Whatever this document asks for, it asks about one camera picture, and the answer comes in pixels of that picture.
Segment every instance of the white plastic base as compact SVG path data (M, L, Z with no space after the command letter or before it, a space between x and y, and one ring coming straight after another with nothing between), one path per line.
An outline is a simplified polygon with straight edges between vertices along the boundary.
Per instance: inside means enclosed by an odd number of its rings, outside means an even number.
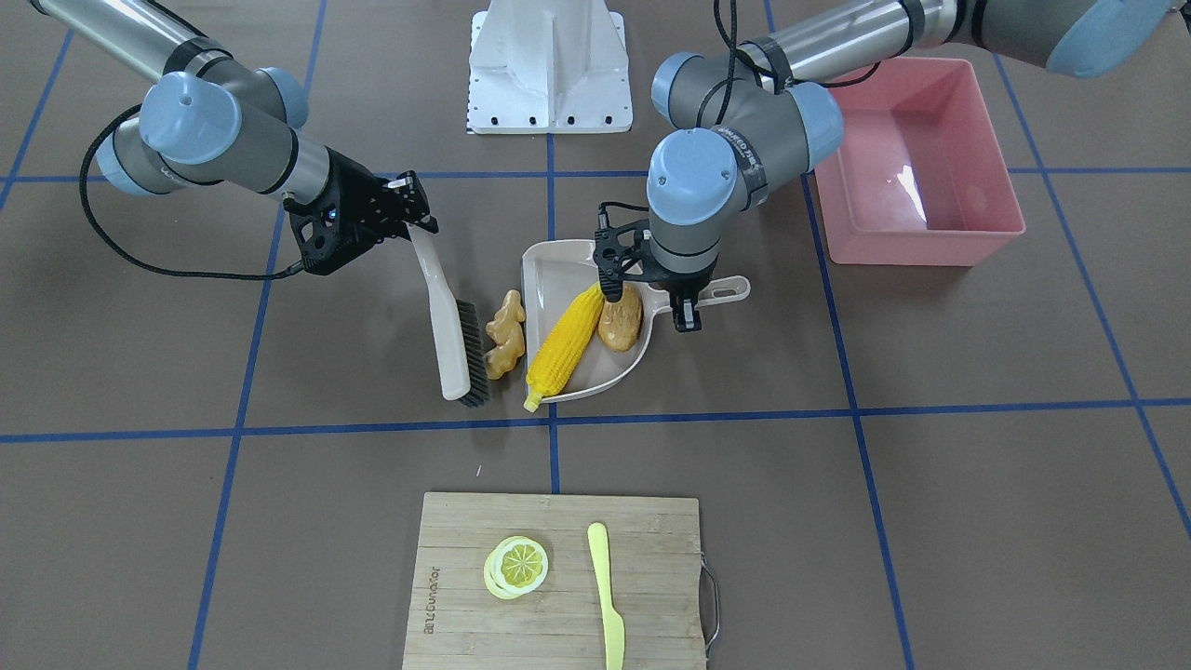
M472 19L470 65L469 132L632 126L624 18L604 0L492 0Z

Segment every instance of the white brush handle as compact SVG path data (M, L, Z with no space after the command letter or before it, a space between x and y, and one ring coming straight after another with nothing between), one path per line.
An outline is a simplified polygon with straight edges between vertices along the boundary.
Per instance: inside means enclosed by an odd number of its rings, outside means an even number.
M467 350L463 347L463 328L459 323L459 305L447 284L443 265L435 250L435 240L425 230L411 225L410 240L418 253L418 264L426 277L430 294L430 327L435 334L435 351L438 353L438 380L443 397L457 401L472 390L467 372Z

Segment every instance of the cutting board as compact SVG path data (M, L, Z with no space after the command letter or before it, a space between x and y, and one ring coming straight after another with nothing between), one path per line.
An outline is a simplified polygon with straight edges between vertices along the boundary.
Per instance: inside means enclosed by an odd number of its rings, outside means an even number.
M705 670L699 502L693 499L426 494L405 670L604 670L587 526L607 526L625 670ZM501 601L484 562L510 536L550 561L534 593Z

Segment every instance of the gray robot arm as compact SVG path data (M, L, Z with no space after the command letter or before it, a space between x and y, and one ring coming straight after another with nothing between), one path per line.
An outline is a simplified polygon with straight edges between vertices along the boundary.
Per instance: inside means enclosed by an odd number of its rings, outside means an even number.
M133 195L231 181L282 202L313 274L330 274L409 225L437 232L417 175L397 180L299 129L307 101L278 68L249 70L152 0L30 0L154 82L138 118L104 138L95 159Z
M1171 0L856 0L741 44L722 120L729 56L675 54L651 90L678 130L650 159L649 217L611 227L600 215L593 259L604 292L616 300L624 280L660 282L675 327L698 330L698 293L728 220L813 169L843 139L842 113L815 82L947 42L1096 76L1136 51L1170 11ZM635 265L641 274L630 276Z

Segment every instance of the green plastic knife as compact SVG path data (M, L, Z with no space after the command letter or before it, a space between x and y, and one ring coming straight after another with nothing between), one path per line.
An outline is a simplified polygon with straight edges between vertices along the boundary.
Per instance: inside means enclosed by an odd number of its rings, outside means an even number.
M624 619L612 607L612 565L607 558L607 528L599 522L587 527L587 547L596 566L599 608L604 615L604 665L606 670L624 668Z

